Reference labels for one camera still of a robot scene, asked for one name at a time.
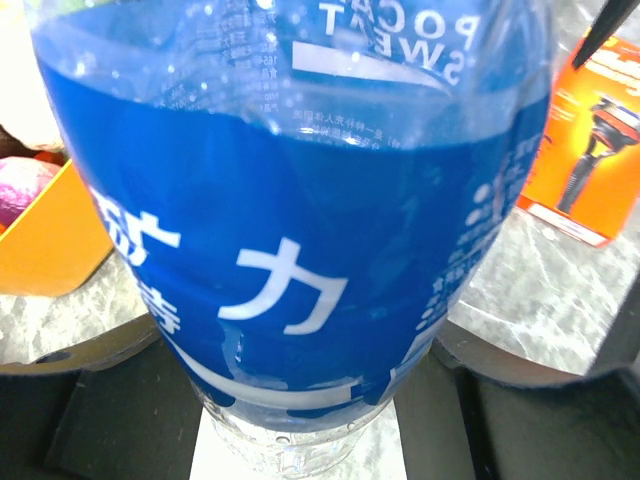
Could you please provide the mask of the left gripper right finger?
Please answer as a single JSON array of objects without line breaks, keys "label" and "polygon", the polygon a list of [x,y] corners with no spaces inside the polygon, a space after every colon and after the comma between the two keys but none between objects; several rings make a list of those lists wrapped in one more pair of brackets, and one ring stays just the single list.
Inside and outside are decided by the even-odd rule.
[{"label": "left gripper right finger", "polygon": [[635,479],[639,290],[583,376],[447,323],[395,407],[411,479]]}]

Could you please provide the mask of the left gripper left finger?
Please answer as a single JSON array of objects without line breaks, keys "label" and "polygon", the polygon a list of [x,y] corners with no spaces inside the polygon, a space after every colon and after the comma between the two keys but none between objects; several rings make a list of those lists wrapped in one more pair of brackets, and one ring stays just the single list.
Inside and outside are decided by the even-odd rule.
[{"label": "left gripper left finger", "polygon": [[4,479],[187,479],[202,407],[149,315],[1,368]]}]

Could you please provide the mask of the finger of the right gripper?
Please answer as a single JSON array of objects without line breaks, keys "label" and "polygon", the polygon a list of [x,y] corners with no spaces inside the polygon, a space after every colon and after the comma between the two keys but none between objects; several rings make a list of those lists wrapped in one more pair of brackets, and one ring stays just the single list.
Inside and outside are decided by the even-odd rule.
[{"label": "finger of the right gripper", "polygon": [[633,0],[608,0],[574,55],[571,67],[581,68],[589,58],[618,30],[633,12]]}]

